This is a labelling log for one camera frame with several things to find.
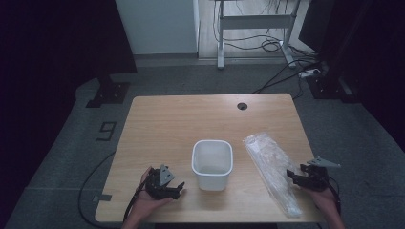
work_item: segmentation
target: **table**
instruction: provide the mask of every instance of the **table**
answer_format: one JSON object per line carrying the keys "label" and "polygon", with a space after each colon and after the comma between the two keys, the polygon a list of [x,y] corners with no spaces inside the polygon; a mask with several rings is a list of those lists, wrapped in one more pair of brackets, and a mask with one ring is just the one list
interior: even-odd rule
{"label": "table", "polygon": [[[244,110],[238,104],[245,103]],[[122,221],[126,206],[148,168],[163,163],[185,181],[181,197],[157,210],[150,222],[322,221],[310,197],[295,190],[303,216],[289,219],[270,197],[243,140],[259,132],[271,138],[297,164],[313,158],[289,94],[214,94],[134,98],[96,210],[98,221]],[[200,190],[191,169],[194,144],[222,139],[233,148],[234,168],[226,189]]]}

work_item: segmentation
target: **black curtain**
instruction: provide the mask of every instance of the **black curtain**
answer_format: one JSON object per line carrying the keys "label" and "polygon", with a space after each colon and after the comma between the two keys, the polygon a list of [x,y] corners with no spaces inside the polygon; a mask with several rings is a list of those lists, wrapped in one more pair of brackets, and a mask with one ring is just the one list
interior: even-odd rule
{"label": "black curtain", "polygon": [[136,66],[114,0],[0,2],[0,227],[75,104],[75,90]]}
{"label": "black curtain", "polygon": [[312,0],[300,39],[329,65],[308,78],[314,97],[361,102],[405,152],[404,11],[402,1]]}

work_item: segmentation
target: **clear plastic bag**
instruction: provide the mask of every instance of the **clear plastic bag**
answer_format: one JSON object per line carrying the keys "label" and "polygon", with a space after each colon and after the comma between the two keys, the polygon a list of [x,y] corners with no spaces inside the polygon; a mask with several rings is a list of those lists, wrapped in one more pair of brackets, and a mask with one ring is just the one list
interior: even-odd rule
{"label": "clear plastic bag", "polygon": [[267,133],[248,136],[244,144],[273,199],[289,218],[301,217],[302,211],[292,193],[293,184],[287,177],[287,170],[298,175],[301,171]]}

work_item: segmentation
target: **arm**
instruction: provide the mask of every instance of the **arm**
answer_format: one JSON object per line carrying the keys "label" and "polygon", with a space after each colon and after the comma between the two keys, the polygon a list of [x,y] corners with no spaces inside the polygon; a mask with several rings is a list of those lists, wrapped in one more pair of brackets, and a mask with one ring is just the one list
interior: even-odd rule
{"label": "arm", "polygon": [[322,192],[316,192],[306,188],[302,189],[312,197],[313,202],[324,215],[330,229],[345,228],[345,224],[337,212],[335,199],[330,189],[326,189]]}
{"label": "arm", "polygon": [[[149,167],[146,172],[142,175],[140,183],[142,183],[149,174]],[[172,198],[164,198],[160,200],[155,200],[149,196],[146,191],[141,191],[138,195],[137,200],[132,205],[131,212],[128,218],[122,224],[122,229],[136,229],[142,220],[146,219],[155,211],[166,203],[171,202]]]}

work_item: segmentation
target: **white cabinet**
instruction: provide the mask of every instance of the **white cabinet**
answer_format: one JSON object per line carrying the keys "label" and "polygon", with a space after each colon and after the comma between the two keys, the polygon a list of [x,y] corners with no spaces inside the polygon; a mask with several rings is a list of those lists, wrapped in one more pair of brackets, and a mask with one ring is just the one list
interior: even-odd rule
{"label": "white cabinet", "polygon": [[133,54],[197,53],[198,0],[116,0]]}

